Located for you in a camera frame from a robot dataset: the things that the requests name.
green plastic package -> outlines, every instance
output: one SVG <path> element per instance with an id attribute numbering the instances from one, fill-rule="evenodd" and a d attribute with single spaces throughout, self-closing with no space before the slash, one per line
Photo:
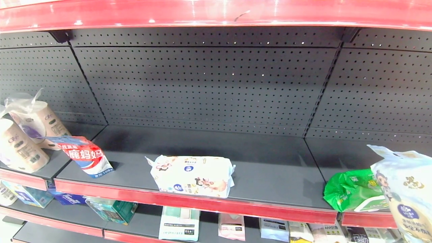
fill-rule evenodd
<path id="1" fill-rule="evenodd" d="M 376 211 L 388 208 L 370 169 L 336 173 L 325 186 L 324 200 L 339 212 Z"/>

paper towel roll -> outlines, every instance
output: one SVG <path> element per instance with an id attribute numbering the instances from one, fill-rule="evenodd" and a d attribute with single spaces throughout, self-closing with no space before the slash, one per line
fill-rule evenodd
<path id="1" fill-rule="evenodd" d="M 30 113 L 21 113 L 13 110 L 9 114 L 18 126 L 41 148 L 60 150 L 51 141 L 38 137 L 71 135 L 46 102 L 36 101 Z"/>
<path id="2" fill-rule="evenodd" d="M 0 119 L 0 134 L 2 162 L 9 168 L 33 173 L 48 163 L 48 155 L 13 121 Z"/>

gray shelf board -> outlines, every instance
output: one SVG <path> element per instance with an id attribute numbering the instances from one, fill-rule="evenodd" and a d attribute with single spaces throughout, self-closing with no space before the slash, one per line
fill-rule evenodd
<path id="1" fill-rule="evenodd" d="M 5 207 L 15 211 L 50 218 L 58 221 L 69 222 L 94 228 L 102 229 L 106 221 L 97 215 L 89 206 L 84 205 L 62 205 L 53 199 L 45 208 L 39 208 L 24 204 L 17 200 L 11 206 Z"/>
<path id="2" fill-rule="evenodd" d="M 81 124 L 75 122 L 63 122 L 69 132 L 74 136 L 84 136 L 87 139 L 93 139 L 105 126 L 103 125 L 89 125 Z M 65 165 L 70 161 L 70 158 L 61 150 L 54 151 L 44 149 L 44 152 L 50 157 L 50 161 L 40 170 L 34 173 L 25 173 L 18 170 L 11 169 L 7 167 L 4 163 L 0 162 L 0 168 L 7 169 L 14 172 L 19 172 L 22 174 L 27 174 L 31 176 L 36 176 L 43 178 L 45 180 L 52 180 L 60 170 L 62 170 Z"/>
<path id="3" fill-rule="evenodd" d="M 367 169 L 383 158 L 367 145 L 384 146 L 392 151 L 404 152 L 415 150 L 432 157 L 430 144 L 349 141 L 341 139 L 306 138 L 306 143 L 326 181 L 335 173 L 353 169 Z"/>
<path id="4" fill-rule="evenodd" d="M 144 156 L 221 156 L 237 166 L 230 199 L 330 209 L 322 199 L 324 179 L 302 138 L 109 125 L 93 142 L 115 171 L 92 179 L 70 163 L 58 179 L 158 190 Z"/>
<path id="5" fill-rule="evenodd" d="M 120 241 L 107 240 L 102 237 L 61 230 L 30 222 L 27 222 L 13 238 L 28 243 L 120 243 Z"/>
<path id="6" fill-rule="evenodd" d="M 158 238 L 162 206 L 140 204 L 129 225 L 108 222 L 105 230 Z M 199 243 L 232 243 L 233 240 L 218 236 L 218 213 L 202 211 L 200 215 Z M 277 243 L 276 240 L 261 239 L 257 217 L 245 216 L 247 243 Z"/>

pink package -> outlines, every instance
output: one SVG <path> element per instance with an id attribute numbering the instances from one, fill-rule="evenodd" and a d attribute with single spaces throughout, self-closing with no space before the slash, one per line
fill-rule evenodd
<path id="1" fill-rule="evenodd" d="M 245 241 L 245 218 L 242 215 L 219 214 L 218 236 Z"/>

store shelf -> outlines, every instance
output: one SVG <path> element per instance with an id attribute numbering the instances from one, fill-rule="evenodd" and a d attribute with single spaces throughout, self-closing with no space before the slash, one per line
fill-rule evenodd
<path id="1" fill-rule="evenodd" d="M 383 141 L 306 138 L 306 144 L 326 181 L 335 173 L 353 169 L 367 169 L 382 160 L 381 156 L 367 147 L 368 144 L 385 146 L 390 150 L 400 152 L 415 150 L 432 156 L 430 146 L 422 143 L 403 144 Z M 371 213 L 346 212 L 343 214 L 342 225 L 396 228 L 396 223 L 388 210 Z"/>
<path id="2" fill-rule="evenodd" d="M 63 124 L 71 134 L 75 136 L 84 136 L 88 139 L 93 139 L 105 127 L 101 125 L 80 124 L 74 122 L 63 122 Z M 0 162 L 0 179 L 46 191 L 46 181 L 52 181 L 59 171 L 69 163 L 70 158 L 61 150 L 54 151 L 44 149 L 44 151 L 50 157 L 50 162 L 33 174 L 11 169 Z"/>
<path id="3" fill-rule="evenodd" d="M 92 179 L 70 163 L 55 179 L 59 191 L 144 204 L 332 224 L 324 180 L 303 139 L 109 125 L 95 139 L 115 171 Z M 222 156 L 237 167 L 228 199 L 159 192 L 144 156 Z"/>
<path id="4" fill-rule="evenodd" d="M 45 208 L 27 205 L 17 200 L 9 207 L 0 206 L 0 214 L 98 237 L 103 237 L 102 229 L 106 224 L 106 221 L 87 205 L 62 205 L 56 200 Z"/>
<path id="5" fill-rule="evenodd" d="M 2 32 L 147 26 L 364 26 L 432 29 L 427 0 L 64 0 L 0 10 Z"/>
<path id="6" fill-rule="evenodd" d="M 101 237 L 95 237 L 67 230 L 51 228 L 45 225 L 39 225 L 27 222 L 12 238 L 14 243 L 116 243 L 116 241 L 106 240 Z"/>
<path id="7" fill-rule="evenodd" d="M 141 204 L 129 225 L 108 222 L 105 238 L 126 243 L 167 242 L 158 240 L 162 206 Z M 199 243 L 230 243 L 232 240 L 218 236 L 218 213 L 201 212 Z M 276 240 L 261 239 L 258 218 L 245 217 L 246 242 L 277 243 Z"/>

